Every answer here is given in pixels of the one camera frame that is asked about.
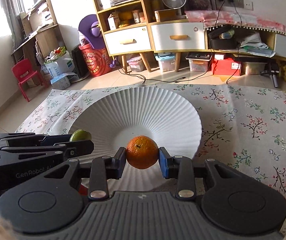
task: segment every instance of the drawer handle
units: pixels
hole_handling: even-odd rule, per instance
[[[187,40],[188,38],[188,35],[170,35],[170,39],[175,41]]]
[[[120,41],[120,44],[123,44],[123,45],[133,44],[133,43],[136,43],[135,39],[129,39],[129,40]]]

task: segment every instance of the mandarin orange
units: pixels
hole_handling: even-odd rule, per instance
[[[158,146],[147,136],[134,137],[126,147],[126,159],[137,169],[147,169],[159,159]]]

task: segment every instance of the pink fabric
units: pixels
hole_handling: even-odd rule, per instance
[[[203,22],[204,27],[214,27],[219,11],[187,11],[185,12],[189,22]],[[239,13],[242,19],[242,26],[263,28],[266,30],[282,32],[286,34],[286,26],[275,21],[263,19],[259,16]],[[241,26],[240,16],[232,11],[220,11],[216,25],[231,24]]]

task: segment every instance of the red bucket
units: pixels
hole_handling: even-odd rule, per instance
[[[79,46],[79,48],[93,77],[98,77],[111,71],[111,58],[108,56],[106,48],[94,49],[91,44]]]

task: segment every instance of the floral tablecloth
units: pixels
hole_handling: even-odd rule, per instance
[[[228,85],[152,86],[178,93],[198,111],[203,133],[195,158],[217,159],[286,198],[286,93]],[[52,90],[17,132],[65,134],[95,101],[130,87]],[[281,232],[286,233],[286,221]]]

